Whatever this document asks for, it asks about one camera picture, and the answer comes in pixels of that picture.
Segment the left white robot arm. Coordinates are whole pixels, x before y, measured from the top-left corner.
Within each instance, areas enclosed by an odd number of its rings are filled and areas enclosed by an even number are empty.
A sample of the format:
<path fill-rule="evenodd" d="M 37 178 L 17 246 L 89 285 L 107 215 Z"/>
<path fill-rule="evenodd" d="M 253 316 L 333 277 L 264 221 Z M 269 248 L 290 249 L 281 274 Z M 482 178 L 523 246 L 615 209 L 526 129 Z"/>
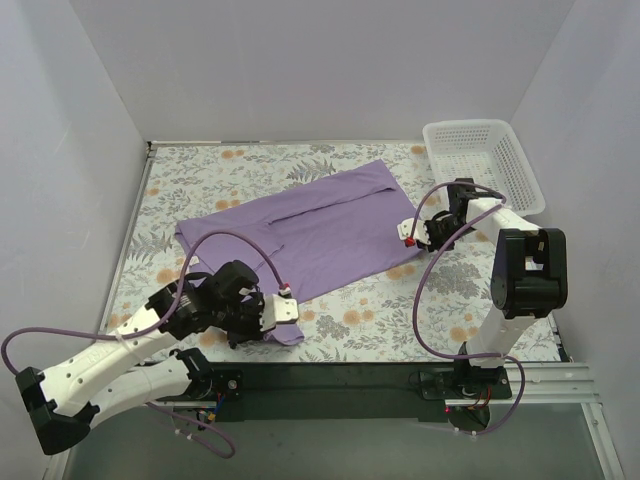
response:
<path fill-rule="evenodd" d="M 234 341 L 274 328 L 274 300 L 239 260 L 217 272 L 188 273 L 154 295 L 122 325 L 72 358 L 15 380 L 43 452 L 70 449 L 110 417 L 164 397 L 223 395 L 222 377 L 197 348 L 155 365 L 145 360 L 210 327 Z"/>

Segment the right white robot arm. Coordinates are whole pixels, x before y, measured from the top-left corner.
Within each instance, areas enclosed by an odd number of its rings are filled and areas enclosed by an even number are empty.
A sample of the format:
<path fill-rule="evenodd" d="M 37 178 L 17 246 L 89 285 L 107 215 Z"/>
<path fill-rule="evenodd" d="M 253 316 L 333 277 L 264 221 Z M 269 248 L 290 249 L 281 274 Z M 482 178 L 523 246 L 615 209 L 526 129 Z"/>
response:
<path fill-rule="evenodd" d="M 489 281 L 492 301 L 477 333 L 450 356 L 451 366 L 422 384 L 442 398 L 510 394 L 504 365 L 512 348 L 537 320 L 562 308 L 568 297 L 566 236 L 539 227 L 509 209 L 503 194 L 458 178 L 443 183 L 449 207 L 415 221 L 411 233 L 420 248 L 440 255 L 473 231 L 495 247 Z"/>

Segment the purple t shirt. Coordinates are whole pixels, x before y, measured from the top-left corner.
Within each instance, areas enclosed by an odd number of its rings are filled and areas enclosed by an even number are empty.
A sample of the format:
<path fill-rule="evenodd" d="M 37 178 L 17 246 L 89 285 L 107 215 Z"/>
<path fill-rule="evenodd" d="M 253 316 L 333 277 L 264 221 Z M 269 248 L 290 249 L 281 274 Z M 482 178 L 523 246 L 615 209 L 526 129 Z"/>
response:
<path fill-rule="evenodd" d="M 175 237 L 198 272 L 240 260 L 274 293 L 281 275 L 306 302 L 406 263 L 415 251 L 397 225 L 414 206 L 383 161 L 336 173 L 205 217 L 181 220 Z"/>

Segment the white plastic basket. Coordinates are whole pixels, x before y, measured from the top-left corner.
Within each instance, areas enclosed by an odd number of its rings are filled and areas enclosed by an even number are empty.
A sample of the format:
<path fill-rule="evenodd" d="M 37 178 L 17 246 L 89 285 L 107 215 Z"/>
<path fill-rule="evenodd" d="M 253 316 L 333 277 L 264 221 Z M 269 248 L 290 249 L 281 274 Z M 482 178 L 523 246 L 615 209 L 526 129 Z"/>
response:
<path fill-rule="evenodd" d="M 435 182 L 471 178 L 499 191 L 521 216 L 538 215 L 546 202 L 511 125 L 498 119 L 429 123 L 423 138 Z"/>

